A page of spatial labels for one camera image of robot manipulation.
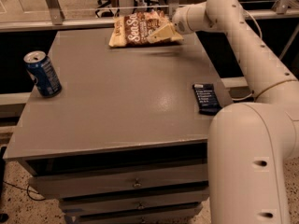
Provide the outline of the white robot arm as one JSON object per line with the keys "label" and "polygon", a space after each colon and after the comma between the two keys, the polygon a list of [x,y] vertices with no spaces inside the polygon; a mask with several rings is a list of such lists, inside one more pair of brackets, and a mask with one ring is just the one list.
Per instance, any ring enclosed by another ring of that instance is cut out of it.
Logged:
{"label": "white robot arm", "polygon": [[210,124],[211,224],[291,224],[283,162],[299,155],[299,80],[247,25],[238,0],[179,7],[172,22],[182,35],[225,33],[254,98]]}

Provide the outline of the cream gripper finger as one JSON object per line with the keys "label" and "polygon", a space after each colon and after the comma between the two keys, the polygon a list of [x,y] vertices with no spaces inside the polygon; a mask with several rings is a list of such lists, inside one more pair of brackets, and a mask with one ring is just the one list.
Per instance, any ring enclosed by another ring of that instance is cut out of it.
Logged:
{"label": "cream gripper finger", "polygon": [[147,40],[150,43],[157,43],[164,40],[170,40],[175,36],[175,29],[171,23],[159,27],[157,30],[152,32]]}

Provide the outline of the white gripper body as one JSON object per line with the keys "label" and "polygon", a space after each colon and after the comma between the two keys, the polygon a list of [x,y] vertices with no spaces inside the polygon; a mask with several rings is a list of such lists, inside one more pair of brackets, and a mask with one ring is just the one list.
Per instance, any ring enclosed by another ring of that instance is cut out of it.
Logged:
{"label": "white gripper body", "polygon": [[203,31],[206,27],[205,13],[205,4],[179,7],[172,17],[172,23],[176,31],[182,35]]}

